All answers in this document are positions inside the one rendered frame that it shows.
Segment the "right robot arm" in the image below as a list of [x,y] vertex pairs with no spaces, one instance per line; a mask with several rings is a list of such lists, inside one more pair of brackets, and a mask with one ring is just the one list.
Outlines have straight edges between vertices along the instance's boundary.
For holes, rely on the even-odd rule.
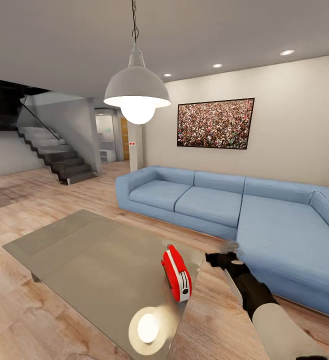
[[329,352],[313,340],[274,299],[269,287],[250,273],[230,249],[240,244],[220,242],[219,253],[205,253],[206,262],[224,270],[225,278],[248,316],[269,360],[329,360]]

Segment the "radio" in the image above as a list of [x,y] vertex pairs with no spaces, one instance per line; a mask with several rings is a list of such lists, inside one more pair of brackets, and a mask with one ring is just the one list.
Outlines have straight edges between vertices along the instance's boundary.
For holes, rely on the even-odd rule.
[[161,264],[175,300],[177,302],[188,300],[192,294],[192,280],[182,256],[173,245],[168,245]]

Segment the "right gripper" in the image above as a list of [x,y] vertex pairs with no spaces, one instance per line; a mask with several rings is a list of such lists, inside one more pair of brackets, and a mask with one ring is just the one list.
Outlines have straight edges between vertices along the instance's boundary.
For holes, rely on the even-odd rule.
[[220,253],[205,253],[206,262],[210,263],[212,267],[220,267],[222,268],[223,260],[233,259],[236,257],[236,253],[228,252],[227,254]]

